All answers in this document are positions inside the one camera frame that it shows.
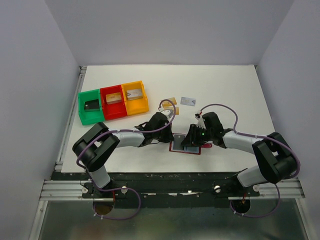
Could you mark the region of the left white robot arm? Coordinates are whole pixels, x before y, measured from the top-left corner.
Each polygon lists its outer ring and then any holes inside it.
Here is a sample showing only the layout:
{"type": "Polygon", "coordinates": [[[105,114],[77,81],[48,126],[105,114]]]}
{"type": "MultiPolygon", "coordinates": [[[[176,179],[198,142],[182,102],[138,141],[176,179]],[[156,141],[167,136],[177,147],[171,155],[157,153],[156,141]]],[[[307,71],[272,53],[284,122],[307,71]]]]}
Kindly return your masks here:
{"type": "Polygon", "coordinates": [[[171,123],[173,110],[156,112],[149,121],[127,130],[110,130],[103,122],[96,123],[72,147],[76,164],[93,180],[93,191],[101,198],[111,191],[111,178],[105,163],[117,148],[144,147],[174,140],[171,123]]]}

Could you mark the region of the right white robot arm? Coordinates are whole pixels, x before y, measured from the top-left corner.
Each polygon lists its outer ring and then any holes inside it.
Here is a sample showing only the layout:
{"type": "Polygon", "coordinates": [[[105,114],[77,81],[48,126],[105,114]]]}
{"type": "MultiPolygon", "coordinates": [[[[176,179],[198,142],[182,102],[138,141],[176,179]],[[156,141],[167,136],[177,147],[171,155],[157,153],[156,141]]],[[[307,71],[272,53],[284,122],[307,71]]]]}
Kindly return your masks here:
{"type": "Polygon", "coordinates": [[[231,128],[224,128],[215,112],[197,114],[196,118],[198,123],[190,125],[180,144],[182,147],[201,147],[212,142],[220,148],[240,150],[256,158],[256,166],[237,173],[236,180],[230,183],[230,191],[234,195],[241,196],[248,187],[256,184],[276,184],[298,170],[297,161],[281,134],[273,132],[262,137],[241,135],[231,128]]]}

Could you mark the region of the white VIP card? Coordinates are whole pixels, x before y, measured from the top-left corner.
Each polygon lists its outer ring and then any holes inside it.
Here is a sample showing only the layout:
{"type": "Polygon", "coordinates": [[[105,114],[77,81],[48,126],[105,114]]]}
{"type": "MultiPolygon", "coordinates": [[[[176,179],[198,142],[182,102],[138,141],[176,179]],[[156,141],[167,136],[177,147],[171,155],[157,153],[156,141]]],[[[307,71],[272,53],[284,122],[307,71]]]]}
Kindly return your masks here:
{"type": "Polygon", "coordinates": [[[190,97],[181,97],[180,104],[185,106],[195,106],[196,105],[196,99],[190,98],[190,97]]]}

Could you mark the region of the gold VIP card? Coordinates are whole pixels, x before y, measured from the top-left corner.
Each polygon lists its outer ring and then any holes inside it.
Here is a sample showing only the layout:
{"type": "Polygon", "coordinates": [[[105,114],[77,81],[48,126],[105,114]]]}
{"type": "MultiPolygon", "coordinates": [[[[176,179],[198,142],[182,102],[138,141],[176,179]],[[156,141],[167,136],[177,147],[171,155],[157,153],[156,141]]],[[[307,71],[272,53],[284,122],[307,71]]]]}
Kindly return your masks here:
{"type": "Polygon", "coordinates": [[[165,109],[165,110],[170,110],[170,111],[172,111],[172,112],[175,111],[175,114],[176,114],[176,115],[179,115],[179,114],[180,114],[180,108],[179,108],[179,107],[176,107],[176,108],[174,109],[172,106],[170,106],[170,107],[165,107],[164,109],[165,109]]]}
{"type": "Polygon", "coordinates": [[[171,98],[168,98],[167,100],[163,101],[161,103],[161,105],[163,107],[170,107],[170,106],[173,106],[173,105],[177,105],[177,101],[174,97],[171,97],[171,98]]]}

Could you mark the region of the black VIP card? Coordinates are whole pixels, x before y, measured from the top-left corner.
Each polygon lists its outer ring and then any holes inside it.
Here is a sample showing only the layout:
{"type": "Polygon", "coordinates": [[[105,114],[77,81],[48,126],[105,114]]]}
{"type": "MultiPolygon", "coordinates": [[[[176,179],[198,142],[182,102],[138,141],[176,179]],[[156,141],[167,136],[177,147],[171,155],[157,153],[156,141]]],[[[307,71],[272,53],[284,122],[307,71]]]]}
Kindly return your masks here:
{"type": "Polygon", "coordinates": [[[184,139],[185,139],[184,134],[175,134],[172,149],[175,151],[183,151],[184,146],[182,145],[182,142],[184,141],[184,139]]]}

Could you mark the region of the red leather card holder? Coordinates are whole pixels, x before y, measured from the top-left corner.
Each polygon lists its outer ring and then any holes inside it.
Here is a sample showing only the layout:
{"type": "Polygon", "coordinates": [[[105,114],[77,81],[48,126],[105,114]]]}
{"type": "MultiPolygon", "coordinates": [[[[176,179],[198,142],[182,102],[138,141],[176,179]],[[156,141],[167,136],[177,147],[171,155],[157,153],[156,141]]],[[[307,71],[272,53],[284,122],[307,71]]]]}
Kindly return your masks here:
{"type": "Polygon", "coordinates": [[[169,151],[174,153],[200,155],[202,148],[209,149],[213,146],[212,143],[205,143],[202,146],[182,146],[185,137],[186,134],[174,133],[173,141],[169,143],[169,151]]]}

